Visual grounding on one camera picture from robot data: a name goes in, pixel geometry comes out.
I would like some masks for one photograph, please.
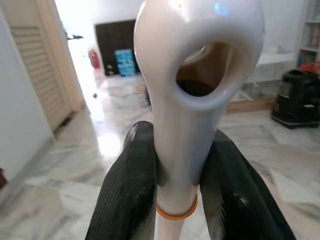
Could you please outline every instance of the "red fire extinguisher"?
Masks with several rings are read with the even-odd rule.
[[[92,67],[94,69],[99,69],[100,61],[99,61],[98,53],[96,50],[92,49],[89,51],[89,58],[90,58]]]

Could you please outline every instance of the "white marble tile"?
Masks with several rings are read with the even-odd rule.
[[[296,183],[274,170],[271,170],[271,174],[285,203],[320,203],[320,194],[313,192],[311,189]]]
[[[59,192],[70,198],[84,202],[96,203],[101,186],[93,186],[79,182],[66,181],[62,184]]]
[[[0,231],[27,240],[42,240],[64,218],[65,212],[56,190],[25,186],[0,211]]]
[[[18,236],[13,236],[5,232],[0,232],[0,240],[26,240],[26,239]]]
[[[275,122],[268,126],[268,129],[281,145],[301,148],[312,148],[319,145],[312,139],[308,128],[288,129]]]
[[[259,162],[305,187],[309,186],[320,170],[318,156],[311,155],[294,147],[283,145],[239,145],[238,147],[250,162]]]
[[[237,146],[275,146],[274,136],[260,125],[220,127]]]
[[[90,222],[77,221],[52,236],[52,240],[85,240]]]
[[[56,180],[101,186],[116,159],[116,156],[102,156],[96,148],[78,149],[56,165],[47,176]]]
[[[272,124],[270,111],[258,111],[236,114],[225,114],[219,123],[219,128],[235,126],[267,126]]]

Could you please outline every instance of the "white wall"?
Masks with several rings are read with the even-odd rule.
[[[260,0],[265,16],[265,47],[294,51],[299,37],[304,0]],[[144,0],[90,0],[92,23],[135,19]]]
[[[305,0],[260,0],[265,18],[264,46],[295,52]]]
[[[0,168],[12,180],[51,131],[0,11]]]
[[[144,0],[90,0],[93,24],[136,19]]]

